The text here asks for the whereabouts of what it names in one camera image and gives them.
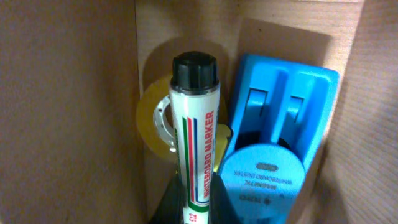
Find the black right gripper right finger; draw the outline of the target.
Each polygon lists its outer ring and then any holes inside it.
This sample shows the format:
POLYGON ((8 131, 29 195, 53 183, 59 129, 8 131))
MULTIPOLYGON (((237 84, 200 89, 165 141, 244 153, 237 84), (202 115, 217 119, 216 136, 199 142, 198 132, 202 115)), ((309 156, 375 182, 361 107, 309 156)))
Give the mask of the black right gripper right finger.
POLYGON ((229 199, 226 187, 217 173, 213 173, 210 186, 210 223, 241 224, 229 199))

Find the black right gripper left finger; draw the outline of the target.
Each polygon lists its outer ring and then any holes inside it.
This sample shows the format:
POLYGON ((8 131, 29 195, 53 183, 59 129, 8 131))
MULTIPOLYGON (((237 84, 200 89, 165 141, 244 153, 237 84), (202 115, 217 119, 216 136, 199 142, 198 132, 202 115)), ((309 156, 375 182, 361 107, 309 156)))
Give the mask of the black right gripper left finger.
POLYGON ((183 185, 178 174, 175 174, 148 224, 182 224, 183 199, 183 185))

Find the yellow tape roll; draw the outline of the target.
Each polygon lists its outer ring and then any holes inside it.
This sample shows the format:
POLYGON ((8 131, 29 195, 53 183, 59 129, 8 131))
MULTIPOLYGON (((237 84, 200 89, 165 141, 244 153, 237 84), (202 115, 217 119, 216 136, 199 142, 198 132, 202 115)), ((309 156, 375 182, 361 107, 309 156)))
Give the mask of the yellow tape roll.
MULTIPOLYGON (((172 121, 167 119, 167 110, 170 108, 169 83, 171 76, 166 75, 144 92, 136 109, 136 121, 139 133, 147 147, 163 160, 177 162, 172 121)), ((214 171, 218 170, 223 154, 229 144, 232 131, 226 125, 228 112, 224 98, 220 97, 218 126, 216 134, 216 152, 214 171)))

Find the brown cardboard box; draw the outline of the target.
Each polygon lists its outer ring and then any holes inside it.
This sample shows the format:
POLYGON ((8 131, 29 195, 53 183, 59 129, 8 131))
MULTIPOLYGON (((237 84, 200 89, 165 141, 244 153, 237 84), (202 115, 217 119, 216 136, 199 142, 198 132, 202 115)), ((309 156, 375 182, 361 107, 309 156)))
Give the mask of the brown cardboard box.
POLYGON ((397 222, 396 1, 2 1, 1 222, 146 223, 175 165, 136 105, 177 54, 245 53, 340 73, 289 223, 397 222))

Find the blue whiteboard eraser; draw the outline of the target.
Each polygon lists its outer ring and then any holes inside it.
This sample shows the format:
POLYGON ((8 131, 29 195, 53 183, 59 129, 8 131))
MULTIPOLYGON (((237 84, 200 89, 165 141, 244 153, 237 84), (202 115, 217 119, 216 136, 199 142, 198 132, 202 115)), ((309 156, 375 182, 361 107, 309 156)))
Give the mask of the blue whiteboard eraser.
POLYGON ((331 115, 339 73, 245 54, 218 175, 240 223, 284 223, 331 115))

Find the black whiteboard marker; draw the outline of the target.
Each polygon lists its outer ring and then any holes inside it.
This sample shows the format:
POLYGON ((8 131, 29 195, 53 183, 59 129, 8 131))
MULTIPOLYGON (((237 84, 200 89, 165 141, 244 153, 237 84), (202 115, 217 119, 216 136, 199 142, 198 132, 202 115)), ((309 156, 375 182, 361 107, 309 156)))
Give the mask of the black whiteboard marker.
POLYGON ((220 102, 216 58, 198 51, 176 56, 169 97, 183 186, 183 222, 207 224, 220 102))

